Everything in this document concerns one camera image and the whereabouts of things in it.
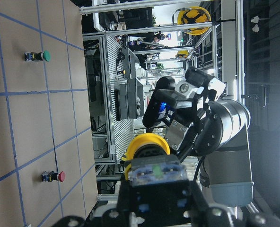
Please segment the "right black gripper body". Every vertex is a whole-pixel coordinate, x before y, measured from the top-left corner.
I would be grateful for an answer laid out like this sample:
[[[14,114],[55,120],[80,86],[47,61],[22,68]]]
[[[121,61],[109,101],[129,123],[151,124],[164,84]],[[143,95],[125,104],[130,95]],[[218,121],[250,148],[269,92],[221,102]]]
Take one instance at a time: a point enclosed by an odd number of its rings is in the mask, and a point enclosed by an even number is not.
[[[210,114],[208,102],[217,101],[225,88],[225,83],[217,77],[190,67],[185,80],[169,91],[166,103],[173,115],[166,139],[178,157],[186,157],[194,150]]]

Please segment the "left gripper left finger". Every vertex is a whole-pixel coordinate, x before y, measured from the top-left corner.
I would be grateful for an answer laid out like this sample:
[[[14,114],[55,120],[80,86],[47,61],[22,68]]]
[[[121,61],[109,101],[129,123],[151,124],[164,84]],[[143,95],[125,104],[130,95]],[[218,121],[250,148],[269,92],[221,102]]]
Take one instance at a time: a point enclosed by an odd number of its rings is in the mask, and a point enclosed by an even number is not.
[[[65,216],[57,221],[58,227],[129,227],[129,218],[117,209],[116,204],[106,204],[95,209],[84,219]]]

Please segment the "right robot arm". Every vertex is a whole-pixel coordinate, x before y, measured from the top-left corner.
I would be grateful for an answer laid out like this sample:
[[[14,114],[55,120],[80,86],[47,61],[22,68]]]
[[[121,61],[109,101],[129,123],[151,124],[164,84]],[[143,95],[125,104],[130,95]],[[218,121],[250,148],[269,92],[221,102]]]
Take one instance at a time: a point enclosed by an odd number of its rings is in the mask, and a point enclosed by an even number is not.
[[[180,160],[199,157],[200,182],[214,202],[242,207],[253,200],[250,113],[244,104],[221,97],[225,87],[202,70],[188,69],[169,93],[174,113],[165,139]]]

